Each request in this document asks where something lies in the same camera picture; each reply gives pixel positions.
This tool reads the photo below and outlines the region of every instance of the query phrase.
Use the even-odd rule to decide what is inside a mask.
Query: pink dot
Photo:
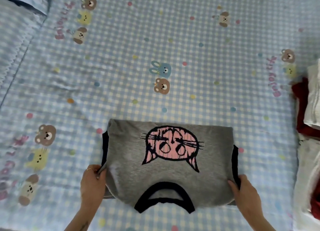
[[[28,119],[32,119],[33,114],[32,114],[32,113],[28,113],[28,114],[26,114],[26,117],[27,117]]]
[[[179,231],[178,227],[176,225],[173,225],[171,227],[171,231]]]

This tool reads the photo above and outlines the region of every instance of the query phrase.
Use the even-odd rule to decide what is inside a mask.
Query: hand
[[[246,175],[239,175],[239,178],[241,180],[240,190],[236,184],[228,180],[239,211],[249,224],[254,220],[264,219],[257,190],[251,185]]]
[[[106,189],[106,169],[101,172],[100,177],[97,179],[95,173],[100,167],[100,165],[89,165],[87,167],[88,170],[83,173],[80,184],[82,207],[97,210],[102,202]]]

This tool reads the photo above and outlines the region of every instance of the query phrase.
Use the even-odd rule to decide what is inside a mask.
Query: yellow dot
[[[106,225],[106,220],[104,218],[99,218],[98,224],[99,227],[104,227]]]
[[[67,99],[67,102],[73,104],[75,101],[73,99]]]
[[[59,73],[60,69],[58,67],[54,67],[53,71],[56,72],[56,73]]]

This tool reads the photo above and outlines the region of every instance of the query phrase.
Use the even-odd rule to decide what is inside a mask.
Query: bed sheet
[[[239,172],[271,224],[291,230],[289,84],[320,55],[314,2],[52,0],[1,103],[0,227],[63,230],[80,206],[82,173],[101,162],[102,133],[117,118],[233,127]],[[103,200],[89,229],[250,227],[232,206],[188,214],[157,204],[138,214]]]

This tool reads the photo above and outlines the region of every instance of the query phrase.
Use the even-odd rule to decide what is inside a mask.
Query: checkered bedsheet
[[[292,229],[297,136],[289,83],[320,54],[313,4],[52,0],[11,86],[1,89],[0,226],[63,230],[79,208],[83,171],[101,162],[101,133],[117,118],[233,127],[239,172],[271,224]],[[56,132],[42,140],[48,125]],[[29,196],[28,185],[36,190]],[[188,214],[158,204],[138,214],[104,200],[89,229],[250,227],[233,206]]]

